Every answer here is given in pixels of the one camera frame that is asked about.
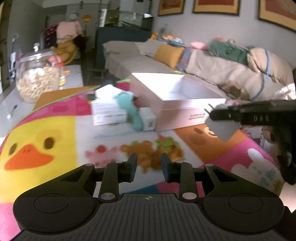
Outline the yellow bean bag chair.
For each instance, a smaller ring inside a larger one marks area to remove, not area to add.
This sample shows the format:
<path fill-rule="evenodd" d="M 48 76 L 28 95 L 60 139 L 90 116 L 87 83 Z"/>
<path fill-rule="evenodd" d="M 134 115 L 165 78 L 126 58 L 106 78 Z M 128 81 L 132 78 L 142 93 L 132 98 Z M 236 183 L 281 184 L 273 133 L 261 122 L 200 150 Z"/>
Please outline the yellow bean bag chair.
<path fill-rule="evenodd" d="M 64 65 L 72 63 L 78 51 L 78 47 L 74 44 L 73 40 L 58 43 L 57 47 L 52 46 L 50 49 L 59 55 Z"/>

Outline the colourful cartoon play mat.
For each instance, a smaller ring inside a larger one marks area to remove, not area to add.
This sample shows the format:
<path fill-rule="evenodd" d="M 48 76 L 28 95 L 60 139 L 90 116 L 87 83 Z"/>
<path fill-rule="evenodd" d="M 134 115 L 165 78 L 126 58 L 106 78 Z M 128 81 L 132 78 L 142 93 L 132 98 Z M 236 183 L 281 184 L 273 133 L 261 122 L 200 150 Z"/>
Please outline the colourful cartoon play mat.
<path fill-rule="evenodd" d="M 1 145 L 1 240 L 11 240 L 20 229 L 13 203 L 23 192 L 91 163 L 97 168 L 128 157 L 121 145 L 172 137 L 186 162 L 194 167 L 210 163 L 280 194 L 284 181 L 273 158 L 247 133 L 237 131 L 221 141 L 206 125 L 175 130 L 136 132 L 130 123 L 95 126 L 85 94 L 49 102 L 27 115 Z M 121 184 L 120 193 L 177 193 L 177 184 L 164 181 L 161 169 L 140 166 L 134 182 Z"/>

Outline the pink floral blanket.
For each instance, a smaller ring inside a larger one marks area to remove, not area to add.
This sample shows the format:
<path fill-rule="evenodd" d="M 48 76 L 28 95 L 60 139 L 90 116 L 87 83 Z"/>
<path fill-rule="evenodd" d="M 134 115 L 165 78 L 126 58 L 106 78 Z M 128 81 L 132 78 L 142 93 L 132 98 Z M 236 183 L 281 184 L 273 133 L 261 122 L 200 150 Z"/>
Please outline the pink floral blanket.
<path fill-rule="evenodd" d="M 275 99 L 279 100 L 295 100 L 295 85 L 289 84 L 275 93 Z"/>

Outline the yellow cushion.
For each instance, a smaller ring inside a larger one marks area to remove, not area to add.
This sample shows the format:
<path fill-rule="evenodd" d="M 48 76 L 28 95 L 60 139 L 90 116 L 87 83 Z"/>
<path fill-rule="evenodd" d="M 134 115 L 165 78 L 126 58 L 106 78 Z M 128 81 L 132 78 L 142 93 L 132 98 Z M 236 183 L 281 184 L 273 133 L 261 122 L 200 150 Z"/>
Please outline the yellow cushion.
<path fill-rule="evenodd" d="M 182 57 L 184 49 L 184 47 L 161 44 L 154 55 L 154 60 L 174 69 Z"/>

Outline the small white charger box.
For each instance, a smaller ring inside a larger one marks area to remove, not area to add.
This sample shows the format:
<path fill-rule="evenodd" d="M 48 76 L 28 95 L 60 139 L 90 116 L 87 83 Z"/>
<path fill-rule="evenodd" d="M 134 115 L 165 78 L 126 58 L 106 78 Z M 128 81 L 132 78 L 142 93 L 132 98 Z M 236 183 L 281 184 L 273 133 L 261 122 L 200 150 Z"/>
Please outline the small white charger box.
<path fill-rule="evenodd" d="M 140 108 L 140 117 L 144 125 L 143 131 L 153 131 L 156 125 L 156 116 L 150 108 Z"/>

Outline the framed red picture right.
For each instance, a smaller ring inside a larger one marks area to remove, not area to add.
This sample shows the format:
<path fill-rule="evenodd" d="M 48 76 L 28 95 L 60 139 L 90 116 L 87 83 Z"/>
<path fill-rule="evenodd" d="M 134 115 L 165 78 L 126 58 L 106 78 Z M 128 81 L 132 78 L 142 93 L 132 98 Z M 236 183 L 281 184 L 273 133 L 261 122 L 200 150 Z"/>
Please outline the framed red picture right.
<path fill-rule="evenodd" d="M 295 1 L 260 0 L 258 19 L 295 32 Z"/>

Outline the beige covered sofa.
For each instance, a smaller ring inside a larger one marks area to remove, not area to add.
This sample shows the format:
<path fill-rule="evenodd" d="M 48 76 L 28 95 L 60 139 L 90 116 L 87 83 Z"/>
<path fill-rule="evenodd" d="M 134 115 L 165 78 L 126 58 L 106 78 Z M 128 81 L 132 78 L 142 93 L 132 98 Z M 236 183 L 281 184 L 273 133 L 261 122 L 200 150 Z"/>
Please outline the beige covered sofa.
<path fill-rule="evenodd" d="M 172 69 L 154 60 L 160 41 L 148 40 L 136 43 L 137 53 L 110 53 L 107 55 L 105 68 L 119 79 L 125 79 L 132 73 L 166 73 L 179 71 L 193 80 L 216 92 L 220 96 L 231 99 L 221 87 L 228 82 L 235 82 L 246 88 L 248 101 L 264 101 L 275 99 L 275 93 L 285 87 L 265 73 L 255 72 L 248 65 L 212 56 L 206 50 L 186 47 L 177 66 Z"/>

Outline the glass aquarium tank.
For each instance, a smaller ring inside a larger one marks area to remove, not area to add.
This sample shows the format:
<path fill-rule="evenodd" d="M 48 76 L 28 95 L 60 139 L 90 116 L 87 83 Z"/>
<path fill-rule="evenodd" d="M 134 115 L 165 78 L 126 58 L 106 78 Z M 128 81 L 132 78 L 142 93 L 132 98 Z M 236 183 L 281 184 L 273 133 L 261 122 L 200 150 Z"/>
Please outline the glass aquarium tank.
<path fill-rule="evenodd" d="M 154 17 L 150 14 L 120 11 L 119 9 L 102 9 L 99 27 L 125 27 L 151 31 Z"/>

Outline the framed red picture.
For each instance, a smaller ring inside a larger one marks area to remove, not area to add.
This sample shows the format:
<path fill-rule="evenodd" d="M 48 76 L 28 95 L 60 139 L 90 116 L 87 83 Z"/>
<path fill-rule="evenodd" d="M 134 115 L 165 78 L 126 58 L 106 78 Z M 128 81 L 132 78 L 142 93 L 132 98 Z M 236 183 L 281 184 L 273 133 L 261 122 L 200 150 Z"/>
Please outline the framed red picture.
<path fill-rule="evenodd" d="M 182 14 L 184 6 L 185 0 L 160 0 L 158 16 Z"/>
<path fill-rule="evenodd" d="M 258 19 L 295 32 L 295 1 L 260 0 Z"/>
<path fill-rule="evenodd" d="M 193 13 L 236 15 L 240 12 L 240 0 L 195 0 Z"/>

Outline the white power adapter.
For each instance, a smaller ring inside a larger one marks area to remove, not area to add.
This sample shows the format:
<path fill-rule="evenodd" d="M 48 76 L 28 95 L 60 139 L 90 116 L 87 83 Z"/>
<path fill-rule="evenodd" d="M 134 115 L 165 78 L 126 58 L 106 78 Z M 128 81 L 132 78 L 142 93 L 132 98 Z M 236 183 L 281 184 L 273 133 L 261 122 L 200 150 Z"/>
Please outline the white power adapter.
<path fill-rule="evenodd" d="M 220 140 L 227 142 L 237 130 L 240 123 L 233 120 L 212 120 L 208 117 L 205 124 Z"/>

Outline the brown bear toy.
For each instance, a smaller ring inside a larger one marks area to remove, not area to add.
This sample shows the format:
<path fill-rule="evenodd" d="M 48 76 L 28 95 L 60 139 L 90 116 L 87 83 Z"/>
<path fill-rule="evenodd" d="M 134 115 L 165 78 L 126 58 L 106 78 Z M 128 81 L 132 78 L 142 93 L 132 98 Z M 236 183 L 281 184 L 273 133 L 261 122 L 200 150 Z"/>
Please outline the brown bear toy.
<path fill-rule="evenodd" d="M 137 165 L 142 168 L 143 173 L 147 173 L 149 168 L 159 170 L 161 168 L 161 155 L 166 154 L 172 162 L 184 161 L 184 152 L 178 142 L 172 137 L 164 139 L 158 138 L 154 141 L 154 149 L 151 141 L 134 141 L 130 145 L 121 145 L 120 150 L 129 157 L 132 153 L 137 154 Z"/>

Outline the teal handheld massager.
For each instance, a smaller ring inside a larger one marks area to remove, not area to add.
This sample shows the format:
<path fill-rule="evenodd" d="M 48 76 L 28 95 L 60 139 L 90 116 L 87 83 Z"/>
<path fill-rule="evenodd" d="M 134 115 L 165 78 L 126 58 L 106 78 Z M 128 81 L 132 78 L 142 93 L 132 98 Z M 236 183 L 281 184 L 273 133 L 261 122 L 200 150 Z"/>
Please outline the teal handheld massager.
<path fill-rule="evenodd" d="M 128 116 L 132 119 L 132 126 L 134 130 L 140 132 L 144 130 L 144 123 L 137 108 L 133 104 L 133 97 L 123 91 L 116 97 L 117 103 L 120 108 L 125 109 Z"/>

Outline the brown plush on sofa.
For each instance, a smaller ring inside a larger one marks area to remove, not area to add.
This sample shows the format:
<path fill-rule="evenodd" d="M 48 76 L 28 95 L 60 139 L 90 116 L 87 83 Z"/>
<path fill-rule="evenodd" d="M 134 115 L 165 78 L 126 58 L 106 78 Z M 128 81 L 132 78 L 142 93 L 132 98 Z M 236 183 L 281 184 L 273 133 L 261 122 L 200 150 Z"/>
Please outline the brown plush on sofa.
<path fill-rule="evenodd" d="M 228 82 L 221 89 L 231 98 L 240 100 L 249 100 L 249 93 L 245 87 L 235 82 Z"/>

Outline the white product box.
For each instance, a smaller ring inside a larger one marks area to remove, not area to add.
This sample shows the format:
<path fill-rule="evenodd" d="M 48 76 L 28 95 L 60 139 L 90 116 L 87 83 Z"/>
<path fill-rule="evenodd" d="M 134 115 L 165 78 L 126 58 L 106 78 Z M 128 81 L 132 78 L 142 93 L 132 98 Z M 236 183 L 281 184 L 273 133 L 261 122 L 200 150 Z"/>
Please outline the white product box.
<path fill-rule="evenodd" d="M 117 102 L 121 89 L 111 84 L 95 91 L 95 100 L 91 102 L 93 125 L 101 126 L 127 121 L 127 112 L 119 107 Z"/>

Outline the pink white cardboard box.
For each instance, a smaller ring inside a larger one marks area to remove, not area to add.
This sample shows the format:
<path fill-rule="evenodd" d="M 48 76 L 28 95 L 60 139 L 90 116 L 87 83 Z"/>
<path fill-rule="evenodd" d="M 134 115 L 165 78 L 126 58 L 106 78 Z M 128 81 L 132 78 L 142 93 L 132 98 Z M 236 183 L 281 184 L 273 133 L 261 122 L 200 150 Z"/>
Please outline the pink white cardboard box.
<path fill-rule="evenodd" d="M 132 73 L 128 78 L 137 105 L 156 116 L 157 131 L 204 124 L 208 112 L 226 101 L 185 75 Z"/>

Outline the beige bundled blanket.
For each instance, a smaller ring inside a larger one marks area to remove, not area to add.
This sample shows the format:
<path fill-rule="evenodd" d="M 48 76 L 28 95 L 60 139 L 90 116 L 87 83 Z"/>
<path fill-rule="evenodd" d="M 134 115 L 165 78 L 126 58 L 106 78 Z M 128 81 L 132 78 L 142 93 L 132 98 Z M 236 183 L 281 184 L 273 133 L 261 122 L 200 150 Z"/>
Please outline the beige bundled blanket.
<path fill-rule="evenodd" d="M 279 82 L 282 85 L 293 83 L 292 66 L 266 49 L 250 49 L 247 54 L 247 61 L 248 66 L 253 71 L 267 74 L 273 82 Z"/>

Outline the dark blue cabinet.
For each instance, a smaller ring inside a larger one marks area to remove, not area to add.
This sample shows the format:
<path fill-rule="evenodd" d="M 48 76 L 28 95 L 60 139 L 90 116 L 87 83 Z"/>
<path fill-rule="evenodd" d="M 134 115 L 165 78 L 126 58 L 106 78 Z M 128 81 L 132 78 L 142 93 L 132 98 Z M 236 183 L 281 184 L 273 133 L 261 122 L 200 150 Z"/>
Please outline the dark blue cabinet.
<path fill-rule="evenodd" d="M 146 42 L 151 32 L 127 27 L 103 27 L 96 30 L 94 67 L 103 69 L 110 53 L 137 53 L 136 43 Z"/>

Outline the framed red picture left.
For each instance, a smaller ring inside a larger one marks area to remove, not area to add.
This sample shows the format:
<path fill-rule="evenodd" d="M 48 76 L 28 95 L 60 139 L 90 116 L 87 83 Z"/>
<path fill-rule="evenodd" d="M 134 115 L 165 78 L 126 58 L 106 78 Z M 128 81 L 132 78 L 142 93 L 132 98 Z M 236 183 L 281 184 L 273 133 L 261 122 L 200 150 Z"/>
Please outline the framed red picture left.
<path fill-rule="evenodd" d="M 184 6 L 185 0 L 160 0 L 158 16 L 182 14 Z"/>

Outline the framed red picture middle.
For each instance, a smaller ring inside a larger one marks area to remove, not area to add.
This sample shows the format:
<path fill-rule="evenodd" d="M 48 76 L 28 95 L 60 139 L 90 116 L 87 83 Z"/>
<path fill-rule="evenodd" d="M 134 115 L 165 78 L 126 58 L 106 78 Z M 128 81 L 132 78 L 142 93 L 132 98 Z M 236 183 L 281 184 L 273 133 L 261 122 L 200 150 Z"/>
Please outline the framed red picture middle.
<path fill-rule="evenodd" d="M 240 12 L 240 0 L 195 0 L 193 13 L 236 15 Z"/>

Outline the glass jar of nuts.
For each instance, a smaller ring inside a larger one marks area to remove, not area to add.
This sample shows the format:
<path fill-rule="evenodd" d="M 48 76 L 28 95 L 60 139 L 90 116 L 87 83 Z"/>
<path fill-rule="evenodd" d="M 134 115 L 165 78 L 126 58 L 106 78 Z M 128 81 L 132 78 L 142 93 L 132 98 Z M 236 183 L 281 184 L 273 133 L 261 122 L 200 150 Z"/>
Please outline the glass jar of nuts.
<path fill-rule="evenodd" d="M 35 43 L 33 51 L 17 63 L 16 88 L 23 101 L 35 103 L 43 93 L 58 90 L 63 66 L 53 50 L 40 49 L 40 44 Z"/>

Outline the metal spoon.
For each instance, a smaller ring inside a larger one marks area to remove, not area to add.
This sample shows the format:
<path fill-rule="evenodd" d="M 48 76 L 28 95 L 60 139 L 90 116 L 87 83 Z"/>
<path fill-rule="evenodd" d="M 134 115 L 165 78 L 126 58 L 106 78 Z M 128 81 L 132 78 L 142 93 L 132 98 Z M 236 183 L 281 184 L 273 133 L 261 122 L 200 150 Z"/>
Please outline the metal spoon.
<path fill-rule="evenodd" d="M 15 111 L 15 109 L 17 108 L 18 106 L 17 105 L 14 105 L 12 110 L 10 111 L 10 113 L 7 115 L 7 119 L 10 120 L 11 119 L 11 116 L 13 114 L 13 112 Z"/>

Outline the pink clothes pile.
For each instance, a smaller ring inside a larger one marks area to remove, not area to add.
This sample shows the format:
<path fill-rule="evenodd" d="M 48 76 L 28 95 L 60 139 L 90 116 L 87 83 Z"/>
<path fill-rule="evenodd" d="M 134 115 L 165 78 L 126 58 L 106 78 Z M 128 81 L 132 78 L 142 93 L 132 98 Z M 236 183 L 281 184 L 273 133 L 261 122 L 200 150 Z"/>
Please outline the pink clothes pile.
<path fill-rule="evenodd" d="M 78 21 L 60 22 L 57 29 L 57 43 L 73 40 L 79 35 L 83 35 L 81 24 Z"/>

